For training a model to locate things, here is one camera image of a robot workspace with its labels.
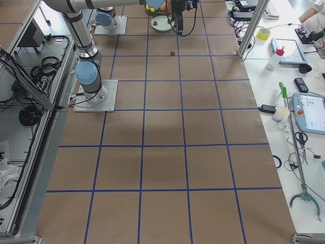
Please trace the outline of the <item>light green plate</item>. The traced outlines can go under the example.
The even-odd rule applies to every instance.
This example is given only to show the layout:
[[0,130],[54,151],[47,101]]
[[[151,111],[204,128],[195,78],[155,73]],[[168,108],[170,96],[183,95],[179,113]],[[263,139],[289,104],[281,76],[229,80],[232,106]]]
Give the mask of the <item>light green plate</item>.
[[[168,20],[170,20],[170,18],[168,16],[164,16],[164,15],[154,17],[151,20],[151,27],[154,30],[159,31],[159,32],[167,32],[167,31],[171,30],[172,27],[174,26],[174,22],[171,22],[171,24],[168,24]],[[153,25],[154,21],[157,21],[157,23],[158,23],[157,26]]]

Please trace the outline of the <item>woven wicker basket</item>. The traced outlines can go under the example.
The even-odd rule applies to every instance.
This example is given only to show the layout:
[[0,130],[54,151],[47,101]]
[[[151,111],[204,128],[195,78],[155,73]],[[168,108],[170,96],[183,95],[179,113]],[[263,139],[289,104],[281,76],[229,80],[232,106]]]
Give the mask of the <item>woven wicker basket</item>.
[[156,8],[157,10],[156,10],[156,12],[154,12],[154,13],[161,13],[161,14],[165,14],[165,13],[163,13],[163,12],[160,12],[159,11],[159,8]]

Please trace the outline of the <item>yellow banana bunch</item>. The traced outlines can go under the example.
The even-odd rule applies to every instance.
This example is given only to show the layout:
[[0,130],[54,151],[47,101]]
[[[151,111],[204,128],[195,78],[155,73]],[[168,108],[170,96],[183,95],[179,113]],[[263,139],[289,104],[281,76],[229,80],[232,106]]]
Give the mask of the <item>yellow banana bunch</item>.
[[152,12],[152,13],[156,12],[156,10],[157,10],[157,9],[155,9],[154,7],[149,6],[148,4],[146,4],[145,9],[146,9],[148,12]]

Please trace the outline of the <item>black laptop power brick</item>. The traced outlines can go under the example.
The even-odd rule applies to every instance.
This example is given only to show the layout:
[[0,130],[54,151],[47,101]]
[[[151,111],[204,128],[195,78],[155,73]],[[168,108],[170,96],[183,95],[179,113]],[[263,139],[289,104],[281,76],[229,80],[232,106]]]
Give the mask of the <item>black laptop power brick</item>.
[[236,21],[250,21],[253,17],[253,12],[232,12],[232,18]]

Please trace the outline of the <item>yellow tape roll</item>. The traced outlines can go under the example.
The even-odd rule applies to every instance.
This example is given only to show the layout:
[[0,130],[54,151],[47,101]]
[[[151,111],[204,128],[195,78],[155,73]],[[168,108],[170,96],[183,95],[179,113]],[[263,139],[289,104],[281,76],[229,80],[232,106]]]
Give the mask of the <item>yellow tape roll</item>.
[[271,31],[268,28],[261,27],[258,30],[256,37],[259,40],[266,41],[269,38],[270,34],[271,34]]

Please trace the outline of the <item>clear bottle red cap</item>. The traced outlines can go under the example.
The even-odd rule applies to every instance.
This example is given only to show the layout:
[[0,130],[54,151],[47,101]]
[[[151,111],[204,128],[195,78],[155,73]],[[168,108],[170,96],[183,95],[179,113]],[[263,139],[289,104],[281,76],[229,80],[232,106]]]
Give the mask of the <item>clear bottle red cap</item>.
[[278,66],[283,55],[284,55],[284,47],[282,47],[281,49],[276,49],[276,52],[267,63],[266,69],[273,71]]

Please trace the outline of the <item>blue teach pendant far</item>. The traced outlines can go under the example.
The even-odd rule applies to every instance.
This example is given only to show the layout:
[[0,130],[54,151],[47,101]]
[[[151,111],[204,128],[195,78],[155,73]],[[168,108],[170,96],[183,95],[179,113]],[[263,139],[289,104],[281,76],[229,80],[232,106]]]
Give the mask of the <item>blue teach pendant far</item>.
[[284,55],[279,62],[281,65],[300,65],[308,63],[304,52],[296,39],[272,38],[270,45],[274,53],[276,52],[276,49],[284,47]]

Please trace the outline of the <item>blue teach pendant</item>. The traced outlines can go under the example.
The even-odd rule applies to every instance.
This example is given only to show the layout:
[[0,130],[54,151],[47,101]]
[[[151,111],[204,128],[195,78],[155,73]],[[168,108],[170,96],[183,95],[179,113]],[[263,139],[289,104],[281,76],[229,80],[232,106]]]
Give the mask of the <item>blue teach pendant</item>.
[[274,53],[276,52],[276,49],[284,47],[284,55],[279,62],[281,65],[300,65],[308,63],[304,52],[296,39],[272,38],[270,45]]
[[292,105],[300,131],[324,135],[324,96],[294,93]]

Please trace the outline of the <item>black power adapter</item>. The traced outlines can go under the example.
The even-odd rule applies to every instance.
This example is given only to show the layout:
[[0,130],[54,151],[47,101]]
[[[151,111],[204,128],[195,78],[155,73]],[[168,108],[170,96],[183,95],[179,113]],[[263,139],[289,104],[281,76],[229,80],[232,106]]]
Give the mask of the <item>black power adapter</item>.
[[258,110],[263,113],[274,114],[277,108],[277,106],[262,104],[260,107],[258,107]]

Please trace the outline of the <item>black small bowl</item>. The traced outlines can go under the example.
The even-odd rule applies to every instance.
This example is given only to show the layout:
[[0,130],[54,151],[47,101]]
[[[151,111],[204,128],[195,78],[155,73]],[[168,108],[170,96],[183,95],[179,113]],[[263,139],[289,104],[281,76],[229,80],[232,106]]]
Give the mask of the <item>black small bowl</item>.
[[300,64],[299,66],[299,73],[307,74],[312,70],[312,67],[308,64]]

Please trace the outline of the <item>white paper cup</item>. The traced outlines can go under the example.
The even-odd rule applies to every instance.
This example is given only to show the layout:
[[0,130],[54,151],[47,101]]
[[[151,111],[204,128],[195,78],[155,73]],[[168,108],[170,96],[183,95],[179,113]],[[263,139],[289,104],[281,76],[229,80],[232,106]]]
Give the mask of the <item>white paper cup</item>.
[[290,115],[290,110],[286,107],[278,107],[275,113],[272,115],[272,120],[275,122],[280,122]]

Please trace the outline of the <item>black phone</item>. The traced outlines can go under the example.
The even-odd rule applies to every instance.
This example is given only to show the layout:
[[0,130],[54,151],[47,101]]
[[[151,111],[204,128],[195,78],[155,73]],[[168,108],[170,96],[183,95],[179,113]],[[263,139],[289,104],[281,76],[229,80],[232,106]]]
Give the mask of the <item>black phone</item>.
[[307,85],[305,84],[304,80],[302,78],[295,78],[294,83],[301,93],[307,93],[309,91]]

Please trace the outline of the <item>blue teach pendant near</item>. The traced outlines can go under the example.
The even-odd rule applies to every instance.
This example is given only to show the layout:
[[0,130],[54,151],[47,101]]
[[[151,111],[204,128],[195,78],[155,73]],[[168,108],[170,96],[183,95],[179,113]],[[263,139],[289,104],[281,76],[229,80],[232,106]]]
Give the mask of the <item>blue teach pendant near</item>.
[[324,135],[324,96],[294,93],[292,105],[300,131]]

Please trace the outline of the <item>black scissors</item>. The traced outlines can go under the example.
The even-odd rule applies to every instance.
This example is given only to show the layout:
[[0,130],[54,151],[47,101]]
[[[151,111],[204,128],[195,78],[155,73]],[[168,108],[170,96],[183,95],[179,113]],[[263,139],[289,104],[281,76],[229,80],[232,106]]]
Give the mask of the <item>black scissors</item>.
[[308,141],[308,136],[304,132],[295,132],[295,137],[297,142],[301,146],[301,152],[303,154],[303,158],[306,161],[306,164],[308,165],[307,158],[306,158],[306,150],[305,150],[305,144]]

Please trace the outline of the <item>long reach grabber tool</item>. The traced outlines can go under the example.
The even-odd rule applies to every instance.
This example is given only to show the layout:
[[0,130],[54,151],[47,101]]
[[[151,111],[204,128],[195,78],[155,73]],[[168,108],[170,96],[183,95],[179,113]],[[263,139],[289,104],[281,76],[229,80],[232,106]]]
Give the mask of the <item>long reach grabber tool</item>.
[[312,201],[315,204],[315,206],[316,206],[316,216],[317,216],[317,219],[321,222],[319,204],[307,192],[307,185],[306,185],[306,182],[305,182],[304,172],[303,172],[303,168],[302,168],[300,150],[299,150],[299,147],[297,145],[297,140],[296,140],[296,137],[295,137],[294,124],[293,124],[293,120],[292,120],[292,117],[291,117],[291,112],[290,112],[290,109],[289,109],[289,101],[288,101],[288,95],[287,95],[286,87],[283,84],[283,82],[279,82],[279,87],[280,87],[280,90],[281,90],[282,98],[284,99],[284,105],[289,110],[288,122],[289,122],[289,128],[290,128],[291,136],[292,136],[292,139],[293,139],[295,156],[296,156],[296,161],[297,161],[297,165],[298,165],[298,171],[299,171],[301,188],[302,188],[302,193],[297,194],[297,195],[294,195],[291,198],[291,200],[289,202],[289,206],[292,207],[294,200],[295,199],[298,199],[298,198],[301,198],[304,201]]

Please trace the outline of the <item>aluminium frame post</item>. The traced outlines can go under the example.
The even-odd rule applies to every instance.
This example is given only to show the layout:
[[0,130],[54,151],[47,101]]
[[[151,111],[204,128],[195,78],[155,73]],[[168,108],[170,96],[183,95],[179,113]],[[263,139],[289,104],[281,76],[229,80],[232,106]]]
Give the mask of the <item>aluminium frame post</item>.
[[246,52],[246,49],[251,41],[251,38],[254,35],[255,29],[257,28],[258,23],[263,16],[263,13],[268,5],[268,2],[269,0],[258,1],[253,17],[248,25],[247,31],[242,39],[241,45],[239,46],[239,50],[237,52],[238,57],[242,58],[244,56],[244,53]]

